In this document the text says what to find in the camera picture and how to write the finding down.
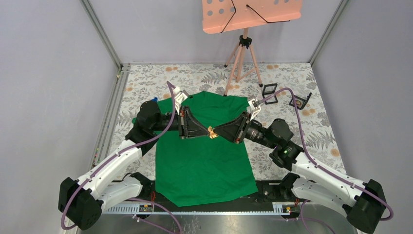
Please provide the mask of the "orange brooch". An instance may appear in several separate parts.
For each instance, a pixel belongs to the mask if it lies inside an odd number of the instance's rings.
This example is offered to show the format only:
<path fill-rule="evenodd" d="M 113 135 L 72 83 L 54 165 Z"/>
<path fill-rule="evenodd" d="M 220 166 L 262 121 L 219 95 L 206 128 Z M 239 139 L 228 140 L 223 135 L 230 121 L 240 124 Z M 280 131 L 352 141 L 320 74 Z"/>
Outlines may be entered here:
<path fill-rule="evenodd" d="M 219 136 L 217 133 L 214 132 L 214 129 L 211 126 L 209 126 L 207 130 L 209 132 L 210 139 L 215 139 Z"/>

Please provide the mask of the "green t-shirt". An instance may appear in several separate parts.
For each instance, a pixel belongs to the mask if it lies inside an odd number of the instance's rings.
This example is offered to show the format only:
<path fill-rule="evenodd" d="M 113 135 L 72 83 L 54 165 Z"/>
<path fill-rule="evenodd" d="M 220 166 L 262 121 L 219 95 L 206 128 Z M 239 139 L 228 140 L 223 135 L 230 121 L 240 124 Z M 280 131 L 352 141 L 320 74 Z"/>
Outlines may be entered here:
<path fill-rule="evenodd" d="M 248 106 L 246 97 L 202 91 L 182 103 L 206 127 L 237 118 Z M 255 193 L 252 167 L 244 143 L 222 137 L 181 139 L 176 131 L 158 131 L 155 189 L 179 207 L 231 201 Z"/>

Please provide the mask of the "black display box frame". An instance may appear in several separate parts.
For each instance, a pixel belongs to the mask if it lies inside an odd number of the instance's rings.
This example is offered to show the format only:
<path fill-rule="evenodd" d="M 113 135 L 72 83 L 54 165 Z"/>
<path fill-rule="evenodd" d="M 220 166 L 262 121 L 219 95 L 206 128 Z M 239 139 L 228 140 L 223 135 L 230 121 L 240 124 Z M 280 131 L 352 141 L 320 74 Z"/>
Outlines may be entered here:
<path fill-rule="evenodd" d="M 276 104 L 279 102 L 277 97 L 274 96 L 277 86 L 277 83 L 266 84 L 263 86 L 262 97 L 265 105 Z"/>

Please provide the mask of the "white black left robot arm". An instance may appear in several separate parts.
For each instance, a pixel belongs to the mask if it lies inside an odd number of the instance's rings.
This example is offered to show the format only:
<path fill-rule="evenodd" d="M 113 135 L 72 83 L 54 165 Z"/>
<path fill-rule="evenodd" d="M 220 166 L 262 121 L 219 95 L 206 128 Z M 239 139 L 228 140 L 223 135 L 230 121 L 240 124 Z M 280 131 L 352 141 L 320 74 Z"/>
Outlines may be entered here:
<path fill-rule="evenodd" d="M 68 177 L 62 181 L 58 199 L 62 229 L 70 229 L 65 225 L 68 218 L 74 226 L 86 230 L 107 208 L 134 197 L 149 198 L 150 185 L 140 182 L 134 175 L 114 186 L 110 183 L 152 149 L 167 131 L 177 131 L 181 139 L 208 136 L 213 132 L 212 127 L 205 127 L 194 117 L 188 106 L 172 110 L 162 114 L 157 102 L 144 102 L 133 128 L 110 156 L 78 179 Z"/>

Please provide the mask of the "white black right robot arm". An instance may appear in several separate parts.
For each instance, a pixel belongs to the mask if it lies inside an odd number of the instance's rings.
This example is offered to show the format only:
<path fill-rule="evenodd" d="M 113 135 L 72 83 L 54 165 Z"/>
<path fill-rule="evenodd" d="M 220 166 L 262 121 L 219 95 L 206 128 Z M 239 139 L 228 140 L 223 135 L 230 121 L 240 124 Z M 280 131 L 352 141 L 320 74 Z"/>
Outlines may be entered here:
<path fill-rule="evenodd" d="M 295 176 L 293 182 L 279 188 L 284 200 L 313 201 L 343 215 L 358 230 L 374 233 L 386 209 L 381 184 L 373 179 L 364 182 L 316 161 L 291 140 L 293 132 L 285 120 L 277 118 L 265 128 L 242 112 L 235 120 L 209 130 L 231 143 L 248 139 L 272 149 L 271 160 Z"/>

